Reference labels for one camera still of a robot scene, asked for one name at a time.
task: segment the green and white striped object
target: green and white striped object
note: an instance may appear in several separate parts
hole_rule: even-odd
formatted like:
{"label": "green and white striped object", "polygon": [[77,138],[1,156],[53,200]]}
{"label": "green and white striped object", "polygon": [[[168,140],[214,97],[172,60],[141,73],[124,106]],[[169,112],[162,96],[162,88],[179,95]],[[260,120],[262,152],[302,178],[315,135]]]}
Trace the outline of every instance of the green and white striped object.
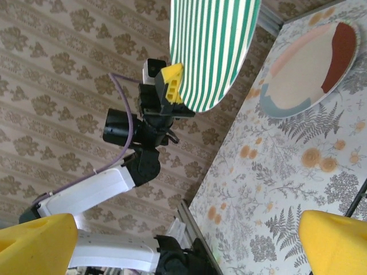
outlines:
{"label": "green and white striped object", "polygon": [[213,108],[236,79],[261,0],[171,0],[172,64],[183,64],[179,94],[195,112]]}

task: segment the plate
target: plate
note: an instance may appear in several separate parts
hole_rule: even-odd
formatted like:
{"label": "plate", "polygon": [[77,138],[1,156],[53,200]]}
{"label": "plate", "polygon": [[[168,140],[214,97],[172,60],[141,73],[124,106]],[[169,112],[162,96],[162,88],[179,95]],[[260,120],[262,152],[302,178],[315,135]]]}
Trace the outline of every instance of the plate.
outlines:
{"label": "plate", "polygon": [[261,0],[172,0],[170,54],[183,64],[179,95],[194,112],[226,95],[246,57]]}
{"label": "plate", "polygon": [[270,67],[260,107],[270,117],[297,115],[318,104],[342,81],[356,59],[358,27],[332,22],[298,38]]}

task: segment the ceramic plate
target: ceramic plate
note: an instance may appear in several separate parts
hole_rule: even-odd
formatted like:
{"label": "ceramic plate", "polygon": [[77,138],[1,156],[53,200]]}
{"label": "ceramic plate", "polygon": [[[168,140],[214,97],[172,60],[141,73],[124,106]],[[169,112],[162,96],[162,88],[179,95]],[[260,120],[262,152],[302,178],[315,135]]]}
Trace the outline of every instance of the ceramic plate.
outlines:
{"label": "ceramic plate", "polygon": [[183,64],[179,94],[195,112],[232,86],[255,31],[261,0],[172,0],[170,53]]}
{"label": "ceramic plate", "polygon": [[264,79],[260,106],[270,117],[297,115],[319,103],[340,83],[356,59],[358,28],[328,23],[298,38]]}

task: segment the black rod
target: black rod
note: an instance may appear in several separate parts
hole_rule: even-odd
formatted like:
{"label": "black rod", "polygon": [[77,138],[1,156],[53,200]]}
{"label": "black rod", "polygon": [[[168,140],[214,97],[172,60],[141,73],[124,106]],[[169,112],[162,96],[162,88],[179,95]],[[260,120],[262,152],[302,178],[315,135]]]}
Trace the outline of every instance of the black rod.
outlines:
{"label": "black rod", "polygon": [[362,187],[358,191],[358,193],[357,193],[356,197],[354,198],[353,202],[350,204],[349,209],[347,210],[347,212],[344,215],[345,217],[350,218],[353,215],[353,213],[357,209],[358,205],[360,204],[361,199],[365,196],[366,191],[367,191],[367,179],[362,184]]}

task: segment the floral tablecloth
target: floral tablecloth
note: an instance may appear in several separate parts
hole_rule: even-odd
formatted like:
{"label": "floral tablecloth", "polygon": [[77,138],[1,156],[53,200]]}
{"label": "floral tablecloth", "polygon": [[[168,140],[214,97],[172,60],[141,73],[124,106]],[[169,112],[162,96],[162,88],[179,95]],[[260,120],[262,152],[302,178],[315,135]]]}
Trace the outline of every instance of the floral tablecloth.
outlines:
{"label": "floral tablecloth", "polygon": [[[267,117],[259,89],[269,67],[302,34],[339,19],[353,21],[361,33],[346,78],[300,115]],[[329,7],[280,32],[190,206],[224,274],[309,274],[298,238],[302,211],[344,214],[367,178],[366,32],[363,0]],[[367,220],[365,201],[354,216]]]}

